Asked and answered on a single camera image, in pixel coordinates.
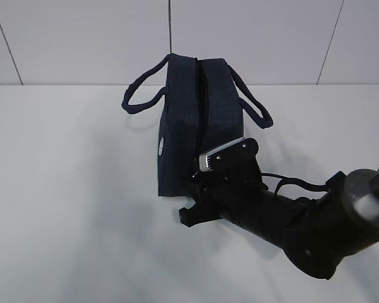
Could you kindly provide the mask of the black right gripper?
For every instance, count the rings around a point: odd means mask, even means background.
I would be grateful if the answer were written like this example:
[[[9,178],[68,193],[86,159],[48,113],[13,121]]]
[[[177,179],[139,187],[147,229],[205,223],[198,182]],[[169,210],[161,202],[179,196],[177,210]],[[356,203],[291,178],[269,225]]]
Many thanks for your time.
[[[187,227],[220,219],[240,226],[245,202],[268,189],[258,167],[199,172],[188,185],[195,204],[179,210],[180,222]]]

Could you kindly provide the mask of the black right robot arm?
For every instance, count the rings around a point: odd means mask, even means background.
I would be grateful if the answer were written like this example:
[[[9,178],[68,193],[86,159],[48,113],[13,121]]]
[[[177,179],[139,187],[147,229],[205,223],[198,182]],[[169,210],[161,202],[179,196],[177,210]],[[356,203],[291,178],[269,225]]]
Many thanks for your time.
[[[345,257],[379,242],[379,168],[338,172],[322,186],[279,181],[320,191],[318,199],[281,196],[262,177],[255,159],[195,175],[195,203],[180,209],[181,223],[227,220],[281,248],[298,269],[319,279],[330,279]]]

